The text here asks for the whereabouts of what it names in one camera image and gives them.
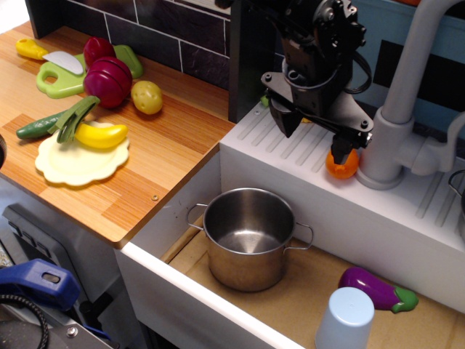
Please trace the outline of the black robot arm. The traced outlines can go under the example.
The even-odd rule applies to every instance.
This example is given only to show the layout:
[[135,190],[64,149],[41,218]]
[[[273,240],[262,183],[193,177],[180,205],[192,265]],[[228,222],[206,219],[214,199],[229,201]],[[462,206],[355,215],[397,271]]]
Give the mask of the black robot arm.
[[331,153],[344,164],[371,141],[372,119],[355,102],[371,79],[351,84],[366,29],[350,1],[218,1],[230,25],[228,117],[240,121],[263,97],[279,130],[290,137],[302,119],[333,133]]

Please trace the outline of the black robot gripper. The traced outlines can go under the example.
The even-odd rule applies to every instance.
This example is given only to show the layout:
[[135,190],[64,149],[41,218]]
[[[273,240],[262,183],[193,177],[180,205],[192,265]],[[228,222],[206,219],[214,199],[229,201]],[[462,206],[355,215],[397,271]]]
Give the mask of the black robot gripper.
[[373,122],[354,96],[371,85],[371,69],[363,57],[351,57],[323,81],[311,81],[283,62],[281,72],[261,77],[270,113],[279,130],[289,138],[302,119],[333,132],[331,154],[335,164],[345,164],[352,150],[366,148]]

